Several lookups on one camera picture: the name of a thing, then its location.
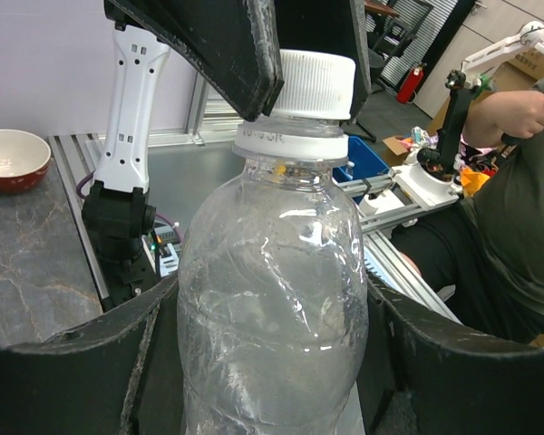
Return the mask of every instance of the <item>plastic bottle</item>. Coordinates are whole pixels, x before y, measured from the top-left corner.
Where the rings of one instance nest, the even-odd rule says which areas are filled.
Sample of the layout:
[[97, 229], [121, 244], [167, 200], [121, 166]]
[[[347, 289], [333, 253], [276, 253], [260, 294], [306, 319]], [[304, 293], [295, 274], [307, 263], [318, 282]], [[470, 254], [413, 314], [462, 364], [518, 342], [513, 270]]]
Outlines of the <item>plastic bottle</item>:
[[345, 174], [349, 176], [350, 179], [355, 177], [355, 163], [351, 160], [346, 162]]
[[335, 432], [367, 336], [363, 241], [346, 163], [355, 64], [282, 51], [270, 117], [244, 122], [244, 172], [194, 217], [178, 329], [190, 435]]

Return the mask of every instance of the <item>cable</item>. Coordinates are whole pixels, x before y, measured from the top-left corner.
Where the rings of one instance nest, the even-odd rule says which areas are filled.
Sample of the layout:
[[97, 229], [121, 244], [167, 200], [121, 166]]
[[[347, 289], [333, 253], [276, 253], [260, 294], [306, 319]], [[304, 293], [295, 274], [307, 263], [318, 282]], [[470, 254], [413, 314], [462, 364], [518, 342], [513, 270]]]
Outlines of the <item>cable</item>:
[[87, 174], [81, 181], [79, 181], [79, 184], [76, 185], [76, 195], [80, 198], [80, 199], [86, 199], [86, 195], [83, 194], [83, 188], [84, 188], [84, 185], [87, 184], [89, 181], [92, 180], [92, 176], [94, 175], [94, 171], [91, 172], [90, 174]]
[[159, 220], [162, 220], [171, 228], [173, 228], [173, 231], [175, 231], [175, 234], [178, 235], [178, 239], [180, 240], [180, 245], [183, 245], [183, 233], [181, 232], [181, 229], [180, 229], [180, 223], [171, 221], [171, 219], [169, 219], [165, 215], [162, 215], [159, 212], [155, 213], [155, 217], [158, 218]]
[[[76, 185], [75, 192], [76, 192], [76, 195], [80, 199], [86, 199], [87, 198], [86, 195], [83, 194], [83, 189], [84, 189], [84, 186], [89, 181], [92, 180], [93, 176], [94, 176], [94, 171], [91, 172], [90, 174], [87, 174], [81, 181], [79, 181], [79, 184]], [[159, 212], [155, 213], [155, 217], [158, 218], [159, 220], [162, 220], [167, 225], [169, 225], [171, 228], [173, 228], [173, 231], [175, 231], [175, 234], [177, 234], [178, 239], [180, 240], [180, 244], [183, 245], [183, 233], [181, 232], [181, 229], [180, 229], [180, 223], [179, 222], [173, 222], [171, 219], [167, 218], [165, 215], [162, 215]]]
[[153, 244], [155, 245], [155, 248], [153, 249], [153, 253], [155, 254], [155, 277], [159, 282], [161, 280], [160, 240], [157, 237], [157, 233], [154, 229], [151, 231], [151, 238], [153, 239]]

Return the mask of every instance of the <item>blue bin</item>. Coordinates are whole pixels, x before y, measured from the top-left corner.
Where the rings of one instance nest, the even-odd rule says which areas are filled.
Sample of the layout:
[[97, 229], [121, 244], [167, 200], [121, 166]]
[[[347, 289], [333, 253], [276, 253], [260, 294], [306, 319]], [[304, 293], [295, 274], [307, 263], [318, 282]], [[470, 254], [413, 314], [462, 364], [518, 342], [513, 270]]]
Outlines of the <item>blue bin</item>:
[[[355, 164], [353, 176], [346, 173], [346, 166], [334, 168], [333, 177], [339, 183], [353, 179], [368, 179], [389, 171], [387, 164], [361, 138], [356, 136], [348, 138], [348, 159]], [[361, 199], [363, 197], [357, 197], [355, 202], [358, 204]]]

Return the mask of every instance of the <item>orange object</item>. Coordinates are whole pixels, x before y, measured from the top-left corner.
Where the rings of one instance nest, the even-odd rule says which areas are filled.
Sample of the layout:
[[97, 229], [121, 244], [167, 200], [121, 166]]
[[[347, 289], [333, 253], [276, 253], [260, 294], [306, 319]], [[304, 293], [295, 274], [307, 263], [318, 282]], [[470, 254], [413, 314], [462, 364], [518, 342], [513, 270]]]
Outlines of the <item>orange object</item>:
[[471, 168], [464, 168], [461, 170], [461, 185], [463, 186], [463, 196], [471, 197], [475, 192], [481, 189], [486, 181], [490, 179], [490, 176], [476, 172]]

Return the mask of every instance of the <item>bowl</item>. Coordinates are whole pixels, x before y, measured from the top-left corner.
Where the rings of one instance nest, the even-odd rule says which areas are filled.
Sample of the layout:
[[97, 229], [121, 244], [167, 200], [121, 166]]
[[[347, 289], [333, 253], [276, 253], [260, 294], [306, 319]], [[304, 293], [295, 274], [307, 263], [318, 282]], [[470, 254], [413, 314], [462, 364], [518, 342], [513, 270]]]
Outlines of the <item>bowl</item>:
[[0, 130], [0, 192], [18, 193], [36, 186], [48, 170], [51, 149], [32, 133]]

